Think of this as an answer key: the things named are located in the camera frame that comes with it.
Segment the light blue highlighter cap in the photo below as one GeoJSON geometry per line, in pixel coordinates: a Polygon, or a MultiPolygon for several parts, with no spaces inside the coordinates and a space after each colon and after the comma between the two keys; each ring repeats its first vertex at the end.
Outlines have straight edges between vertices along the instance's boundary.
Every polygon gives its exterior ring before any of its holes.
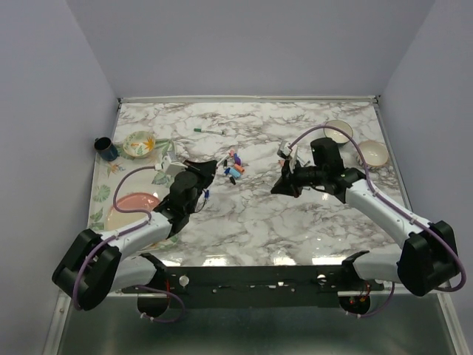
{"type": "Polygon", "coordinates": [[[230,168],[229,174],[236,179],[240,178],[241,176],[241,173],[235,170],[234,168],[230,168]]]}

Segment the orange highlighter cap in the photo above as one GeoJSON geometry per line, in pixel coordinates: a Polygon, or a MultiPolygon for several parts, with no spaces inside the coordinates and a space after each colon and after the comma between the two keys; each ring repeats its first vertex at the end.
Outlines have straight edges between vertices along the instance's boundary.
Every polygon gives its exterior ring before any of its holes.
{"type": "Polygon", "coordinates": [[[240,166],[239,164],[234,164],[234,168],[235,168],[235,170],[237,170],[241,174],[245,172],[245,169],[242,166],[240,166]]]}

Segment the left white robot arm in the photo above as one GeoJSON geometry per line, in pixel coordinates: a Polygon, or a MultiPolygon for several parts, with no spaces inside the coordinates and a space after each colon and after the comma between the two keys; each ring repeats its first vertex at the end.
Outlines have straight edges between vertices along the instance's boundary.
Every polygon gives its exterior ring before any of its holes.
{"type": "Polygon", "coordinates": [[[144,218],[112,231],[80,232],[53,272],[52,281],[71,297],[76,309],[83,311],[95,308],[117,288],[139,283],[148,292],[158,291],[164,281],[161,270],[145,267],[138,280],[132,282],[118,274],[119,266],[144,247],[180,232],[196,212],[197,202],[212,184],[216,170],[216,160],[201,163],[186,160],[169,193],[155,209],[130,211],[142,212],[144,218]]]}

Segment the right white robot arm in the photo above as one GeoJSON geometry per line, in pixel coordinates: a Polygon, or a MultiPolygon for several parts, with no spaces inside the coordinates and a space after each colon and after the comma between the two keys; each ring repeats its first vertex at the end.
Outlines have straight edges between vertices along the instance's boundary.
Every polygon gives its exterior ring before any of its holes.
{"type": "Polygon", "coordinates": [[[332,195],[371,219],[399,247],[391,254],[363,251],[345,259],[340,271],[345,288],[355,290],[367,280],[380,280],[400,283],[422,297],[444,290],[444,283],[462,272],[448,223],[417,216],[375,188],[359,169],[345,167],[332,139],[315,139],[310,148],[314,164],[302,166],[296,146],[281,143],[278,155],[284,164],[272,193],[299,197],[308,187],[332,195]]]}

